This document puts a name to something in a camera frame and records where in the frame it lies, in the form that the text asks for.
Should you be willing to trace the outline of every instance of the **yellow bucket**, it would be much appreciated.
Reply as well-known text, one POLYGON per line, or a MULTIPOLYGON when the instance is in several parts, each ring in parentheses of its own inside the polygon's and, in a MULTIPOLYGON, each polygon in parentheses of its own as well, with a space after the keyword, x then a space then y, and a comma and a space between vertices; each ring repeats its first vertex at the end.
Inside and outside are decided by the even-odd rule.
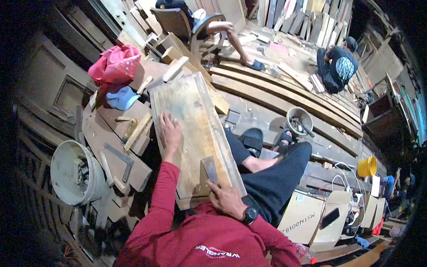
POLYGON ((370 156, 365 160, 359 161, 357 164, 357 174, 360 177, 372 176, 377 173, 377 159, 370 156))

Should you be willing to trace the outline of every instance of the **black pants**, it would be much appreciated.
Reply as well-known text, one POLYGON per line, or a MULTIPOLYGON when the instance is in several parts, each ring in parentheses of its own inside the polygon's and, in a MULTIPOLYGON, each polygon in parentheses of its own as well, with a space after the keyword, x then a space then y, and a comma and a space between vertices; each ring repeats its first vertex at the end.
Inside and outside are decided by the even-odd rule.
MULTIPOLYGON (((228 129, 225 129, 225 136, 236 164, 241 165, 250 156, 249 151, 228 129)), ((255 208, 266 222, 277 227, 286 202, 304 174, 311 150, 308 142, 290 145, 278 151, 285 157, 277 164, 257 173, 242 174, 248 192, 242 198, 243 202, 255 208)))
POLYGON ((325 53, 326 50, 324 48, 317 50, 317 74, 322 77, 326 91, 331 94, 337 94, 342 89, 340 89, 330 73, 330 65, 329 62, 325 61, 325 53))

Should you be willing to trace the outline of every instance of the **plastic bottle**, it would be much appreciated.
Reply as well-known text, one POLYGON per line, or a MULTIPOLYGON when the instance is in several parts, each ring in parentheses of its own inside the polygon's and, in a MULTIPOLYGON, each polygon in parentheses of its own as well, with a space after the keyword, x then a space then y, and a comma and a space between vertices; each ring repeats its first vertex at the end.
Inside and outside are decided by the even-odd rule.
POLYGON ((301 264, 315 264, 317 258, 314 257, 314 252, 307 246, 300 243, 294 243, 296 247, 296 255, 301 264))

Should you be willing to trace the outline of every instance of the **red cloth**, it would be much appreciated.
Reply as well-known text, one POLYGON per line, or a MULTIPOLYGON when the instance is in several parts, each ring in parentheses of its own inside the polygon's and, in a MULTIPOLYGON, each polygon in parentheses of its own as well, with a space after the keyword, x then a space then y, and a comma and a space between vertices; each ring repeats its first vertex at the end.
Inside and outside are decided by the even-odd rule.
POLYGON ((261 216, 246 226, 203 203, 171 231, 179 169, 161 164, 151 208, 134 228, 114 266, 301 266, 296 247, 261 216))
POLYGON ((381 228, 383 227, 384 219, 381 219, 381 222, 372 229, 373 235, 379 235, 381 232, 381 228))
POLYGON ((101 58, 93 64, 88 75, 97 83, 126 83, 135 76, 141 60, 139 51, 131 45, 113 46, 101 53, 101 58))

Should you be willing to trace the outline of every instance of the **smartphone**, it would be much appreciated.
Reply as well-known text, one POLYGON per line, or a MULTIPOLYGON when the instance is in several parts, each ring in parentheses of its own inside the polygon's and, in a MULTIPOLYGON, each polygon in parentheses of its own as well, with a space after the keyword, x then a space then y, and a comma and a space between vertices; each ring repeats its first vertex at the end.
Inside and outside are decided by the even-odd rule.
POLYGON ((319 229, 322 230, 323 228, 330 225, 333 221, 338 219, 339 217, 339 209, 335 208, 333 211, 329 212, 327 215, 325 215, 322 219, 322 222, 320 223, 319 229))

